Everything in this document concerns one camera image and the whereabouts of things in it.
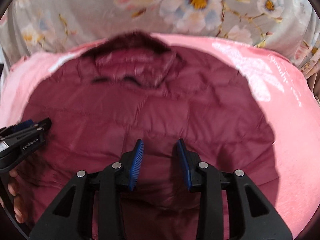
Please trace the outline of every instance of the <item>pink blanket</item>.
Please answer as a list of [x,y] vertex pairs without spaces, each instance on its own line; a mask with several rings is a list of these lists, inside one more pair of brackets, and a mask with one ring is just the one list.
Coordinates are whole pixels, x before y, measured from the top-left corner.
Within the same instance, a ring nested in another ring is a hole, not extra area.
[[[320,109],[303,75],[287,59],[268,50],[216,38],[154,36],[168,44],[210,53],[247,78],[276,135],[276,168],[280,176],[276,209],[297,236],[320,203]],[[64,54],[37,53],[15,64],[1,94],[0,127],[20,121],[30,95],[42,80],[101,42]]]

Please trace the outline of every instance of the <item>white leaf print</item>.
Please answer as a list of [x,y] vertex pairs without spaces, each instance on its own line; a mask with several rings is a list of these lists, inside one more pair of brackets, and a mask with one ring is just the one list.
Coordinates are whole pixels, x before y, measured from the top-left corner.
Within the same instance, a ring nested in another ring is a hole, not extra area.
[[213,42],[212,47],[232,60],[235,68],[248,80],[251,93],[257,101],[269,102],[271,100],[271,94],[266,83],[284,93],[283,85],[272,74],[272,70],[262,59],[244,57],[238,49],[217,42]]

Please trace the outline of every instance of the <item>silver screw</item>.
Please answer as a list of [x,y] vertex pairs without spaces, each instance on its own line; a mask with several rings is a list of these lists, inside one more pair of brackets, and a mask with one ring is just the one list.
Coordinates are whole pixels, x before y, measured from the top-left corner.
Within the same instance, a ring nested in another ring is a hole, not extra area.
[[239,177],[242,177],[244,175],[244,171],[243,170],[236,170],[235,174]]
[[200,167],[201,169],[206,169],[206,168],[209,167],[209,164],[208,164],[208,163],[205,163],[205,162],[200,162],[200,163],[199,163],[199,167]]
[[84,177],[84,176],[85,176],[85,171],[78,171],[78,172],[77,172],[77,176],[78,176],[79,178]]
[[112,167],[113,167],[114,169],[119,169],[119,168],[121,168],[121,166],[122,166],[121,163],[113,163],[113,165],[112,165]]

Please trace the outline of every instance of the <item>maroon puffer jacket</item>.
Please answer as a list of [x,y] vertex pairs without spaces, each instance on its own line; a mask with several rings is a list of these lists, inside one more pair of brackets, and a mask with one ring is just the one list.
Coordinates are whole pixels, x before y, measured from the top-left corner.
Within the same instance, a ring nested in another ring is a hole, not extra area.
[[179,138],[220,170],[243,169],[275,200],[271,127],[247,80],[209,54],[143,33],[116,37],[41,82],[23,119],[45,117],[47,146],[18,168],[31,224],[77,171],[102,170],[138,138],[137,190],[122,200],[128,240],[195,239],[199,195],[183,184]]

